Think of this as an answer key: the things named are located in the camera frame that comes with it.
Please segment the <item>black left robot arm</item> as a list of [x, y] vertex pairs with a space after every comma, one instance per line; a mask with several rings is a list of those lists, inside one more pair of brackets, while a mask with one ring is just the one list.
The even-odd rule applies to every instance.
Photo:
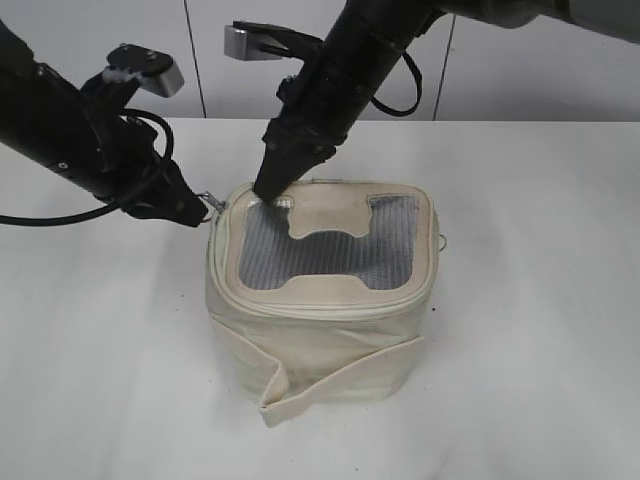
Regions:
[[56, 227], [121, 210], [133, 218], [197, 227], [208, 209], [172, 156], [175, 138], [159, 115], [128, 108], [139, 90], [175, 95], [184, 78], [168, 54], [123, 44], [76, 88], [1, 28], [1, 141], [73, 183], [102, 207], [52, 218], [2, 216], [4, 225]]

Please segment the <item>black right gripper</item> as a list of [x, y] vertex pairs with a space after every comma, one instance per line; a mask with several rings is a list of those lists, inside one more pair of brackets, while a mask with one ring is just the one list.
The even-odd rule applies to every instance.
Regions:
[[336, 154], [370, 101], [370, 80], [349, 74], [288, 76], [276, 96], [282, 108], [263, 136], [265, 153], [253, 185], [266, 203]]

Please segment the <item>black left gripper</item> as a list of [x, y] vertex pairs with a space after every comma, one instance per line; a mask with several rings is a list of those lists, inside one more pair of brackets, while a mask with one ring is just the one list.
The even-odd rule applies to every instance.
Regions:
[[166, 120], [150, 112], [127, 112], [121, 125], [123, 136], [110, 152], [115, 165], [107, 170], [114, 191], [104, 206], [78, 218], [94, 220], [121, 210], [140, 220], [168, 219], [198, 227], [206, 206], [172, 162], [173, 131]]

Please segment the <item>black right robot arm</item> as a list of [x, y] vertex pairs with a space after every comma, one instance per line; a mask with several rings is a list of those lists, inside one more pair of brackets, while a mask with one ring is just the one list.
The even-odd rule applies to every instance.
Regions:
[[325, 39], [268, 24], [233, 26], [276, 47], [261, 51], [302, 60], [281, 82], [283, 106], [263, 136], [265, 154], [253, 191], [270, 202], [316, 165], [330, 159], [368, 104], [392, 114], [374, 95], [399, 60], [419, 71], [410, 43], [446, 14], [515, 29], [544, 15], [610, 37], [639, 40], [636, 1], [349, 1]]

